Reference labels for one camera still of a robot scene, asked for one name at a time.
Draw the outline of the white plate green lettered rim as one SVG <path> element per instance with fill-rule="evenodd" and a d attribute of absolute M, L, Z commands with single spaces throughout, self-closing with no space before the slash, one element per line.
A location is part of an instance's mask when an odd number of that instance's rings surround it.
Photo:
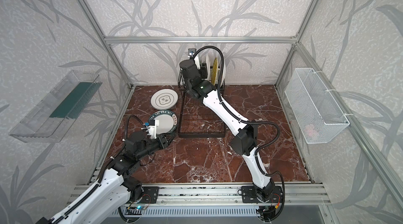
<path fill-rule="evenodd" d="M 156 134 L 172 133 L 177 127 L 177 116 L 173 111 L 161 110 L 152 114 L 149 120 L 157 120 Z"/>

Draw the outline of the yellow green woven plate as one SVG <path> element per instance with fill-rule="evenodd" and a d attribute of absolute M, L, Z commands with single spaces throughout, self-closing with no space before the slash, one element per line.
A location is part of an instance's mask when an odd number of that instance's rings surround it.
<path fill-rule="evenodd" d="M 214 59 L 213 67 L 212 67 L 212 71 L 211 71 L 211 83 L 213 85 L 215 85 L 217 82 L 217 79 L 218 79 L 218 58 L 216 57 Z"/>

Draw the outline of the large white orange sunburst plate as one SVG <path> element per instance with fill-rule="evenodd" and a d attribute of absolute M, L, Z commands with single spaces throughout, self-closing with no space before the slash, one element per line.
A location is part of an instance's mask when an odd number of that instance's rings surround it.
<path fill-rule="evenodd" d="M 211 61 L 209 55 L 206 55 L 206 70 L 207 70 L 207 80 L 211 79 Z"/>

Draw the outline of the mint green flower plate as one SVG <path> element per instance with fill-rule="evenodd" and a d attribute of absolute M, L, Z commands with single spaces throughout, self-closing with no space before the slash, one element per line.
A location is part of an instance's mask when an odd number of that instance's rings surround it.
<path fill-rule="evenodd" d="M 202 60 L 201 54 L 198 54 L 198 60 L 199 60 L 199 65 L 200 65 L 200 69 L 199 69 L 199 73 L 202 79 L 206 79 L 207 78 L 207 64 L 205 61 Z"/>

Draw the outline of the small white orange sunburst plate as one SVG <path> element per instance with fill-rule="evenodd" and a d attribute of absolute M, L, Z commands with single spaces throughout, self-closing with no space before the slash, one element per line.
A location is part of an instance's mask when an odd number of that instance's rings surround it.
<path fill-rule="evenodd" d="M 222 68 L 222 79 L 220 82 L 220 87 L 222 87 L 224 85 L 225 82 L 225 77 L 226 77 L 226 64 L 224 64 L 223 68 Z"/>

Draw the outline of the white plate grey flower outline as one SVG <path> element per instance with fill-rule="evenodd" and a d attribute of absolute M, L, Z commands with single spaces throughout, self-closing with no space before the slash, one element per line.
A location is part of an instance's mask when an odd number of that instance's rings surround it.
<path fill-rule="evenodd" d="M 154 93 L 151 105 L 157 110 L 169 110 L 178 102 L 178 94 L 173 89 L 162 89 Z"/>

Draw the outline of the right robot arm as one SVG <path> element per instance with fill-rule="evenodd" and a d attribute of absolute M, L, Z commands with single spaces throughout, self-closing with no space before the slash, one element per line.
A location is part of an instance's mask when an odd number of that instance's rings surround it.
<path fill-rule="evenodd" d="M 216 86 L 202 76 L 202 69 L 199 66 L 197 56 L 206 49 L 213 49 L 218 52 L 221 58 L 220 67 L 224 68 L 224 56 L 219 48 L 215 46 L 204 46 L 198 50 L 190 48 L 188 50 L 189 59 L 183 60 L 179 64 L 184 88 L 191 97 L 202 101 L 206 107 L 210 108 L 228 126 L 234 135 L 230 146 L 233 151 L 243 157 L 252 175 L 257 198 L 265 203 L 269 200 L 276 187 L 272 177 L 278 174 L 281 182 L 284 182 L 284 179 L 279 171 L 275 171 L 272 174 L 267 173 L 259 151 L 278 140 L 281 133 L 280 128 L 277 124 L 270 121 L 249 121 L 225 101 L 220 92 L 220 85 Z M 257 144 L 257 136 L 258 126 L 261 124 L 271 125 L 277 132 L 271 142 L 259 146 Z"/>

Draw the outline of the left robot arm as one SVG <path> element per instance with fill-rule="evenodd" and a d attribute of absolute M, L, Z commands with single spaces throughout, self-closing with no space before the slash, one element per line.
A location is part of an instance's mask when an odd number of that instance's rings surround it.
<path fill-rule="evenodd" d="M 123 147 L 105 164 L 97 180 L 76 200 L 52 218 L 41 218 L 40 224 L 100 224 L 114 210 L 129 201 L 142 198 L 142 183 L 132 175 L 141 160 L 167 148 L 176 136 L 176 119 L 149 119 L 139 131 L 124 133 Z"/>

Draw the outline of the pink object in basket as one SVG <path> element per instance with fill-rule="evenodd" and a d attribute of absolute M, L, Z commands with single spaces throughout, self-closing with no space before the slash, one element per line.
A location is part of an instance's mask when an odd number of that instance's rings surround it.
<path fill-rule="evenodd" d="M 311 139 L 312 141 L 315 141 L 315 140 L 318 138 L 318 136 L 319 136 L 319 133 L 318 133 L 318 131 L 316 130 L 315 125 L 313 125 L 313 124 L 308 124 L 308 125 L 306 125 L 304 130 L 305 130 L 306 135 L 307 135 L 307 136 L 309 137 L 309 139 Z"/>

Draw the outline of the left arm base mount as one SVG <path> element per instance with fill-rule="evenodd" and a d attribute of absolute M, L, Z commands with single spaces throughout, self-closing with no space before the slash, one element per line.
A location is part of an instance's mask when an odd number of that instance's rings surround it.
<path fill-rule="evenodd" d="M 130 203 L 156 204 L 159 189 L 157 186 L 139 187 L 131 192 Z"/>

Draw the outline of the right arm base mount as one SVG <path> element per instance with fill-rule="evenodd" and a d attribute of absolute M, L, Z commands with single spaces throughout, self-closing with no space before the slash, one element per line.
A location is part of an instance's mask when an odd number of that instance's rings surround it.
<path fill-rule="evenodd" d="M 266 200 L 260 200 L 253 186 L 241 186 L 237 191 L 238 195 L 242 197 L 243 203 L 262 203 L 262 204 L 276 204 L 282 202 L 283 190 L 281 186 L 275 186 L 272 193 Z"/>

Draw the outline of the clear plastic wall bin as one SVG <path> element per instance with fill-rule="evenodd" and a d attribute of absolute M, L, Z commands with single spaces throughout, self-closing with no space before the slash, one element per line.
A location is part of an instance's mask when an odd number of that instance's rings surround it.
<path fill-rule="evenodd" d="M 58 143 L 102 82 L 99 74 L 70 71 L 9 135 L 24 143 Z"/>

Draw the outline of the aluminium front rail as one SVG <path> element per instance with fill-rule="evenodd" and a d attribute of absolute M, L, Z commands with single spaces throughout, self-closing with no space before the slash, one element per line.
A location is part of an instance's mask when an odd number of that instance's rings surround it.
<path fill-rule="evenodd" d="M 151 206 L 240 206 L 241 188 L 249 183 L 144 184 L 144 192 L 156 198 Z M 286 183 L 285 205 L 330 205 L 322 184 Z"/>

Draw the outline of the aluminium cage frame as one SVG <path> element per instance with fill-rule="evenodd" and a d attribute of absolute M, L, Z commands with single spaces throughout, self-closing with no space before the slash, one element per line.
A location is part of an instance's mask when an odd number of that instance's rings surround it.
<path fill-rule="evenodd" d="M 94 29 L 98 40 L 101 43 L 101 47 L 107 52 L 112 62 L 117 67 L 120 74 L 122 74 L 125 82 L 128 86 L 132 85 L 127 73 L 122 67 L 122 64 L 117 59 L 116 55 L 111 49 L 108 43 L 108 38 L 104 36 L 101 31 L 99 23 L 96 21 L 93 12 L 90 10 L 90 6 L 86 0 L 76 0 L 81 7 L 84 15 L 89 21 L 90 25 Z M 111 37 L 111 41 L 114 44 L 129 43 L 129 44 L 193 44 L 193 43 L 229 43 L 229 44 L 291 44 L 291 52 L 282 69 L 282 73 L 285 72 L 289 66 L 293 55 L 298 52 L 304 62 L 317 73 L 319 78 L 323 81 L 327 88 L 333 88 L 333 85 L 327 79 L 326 75 L 321 71 L 321 67 L 312 58 L 306 47 L 301 43 L 301 38 L 305 33 L 308 23 L 314 16 L 314 12 L 321 0 L 312 0 L 309 5 L 308 11 L 303 19 L 299 32 L 295 36 L 271 36 L 271 37 L 207 37 L 207 36 L 146 36 L 146 37 Z M 394 200 L 399 207 L 403 206 L 403 181 L 398 177 L 397 173 L 390 166 L 386 158 L 381 154 L 380 150 L 376 147 L 375 143 L 369 138 L 369 135 L 365 132 L 359 121 L 352 117 L 350 121 L 349 131 L 356 141 L 357 145 L 361 148 L 362 152 L 372 165 L 373 169 L 377 172 L 379 178 L 384 183 L 387 190 L 390 192 Z"/>

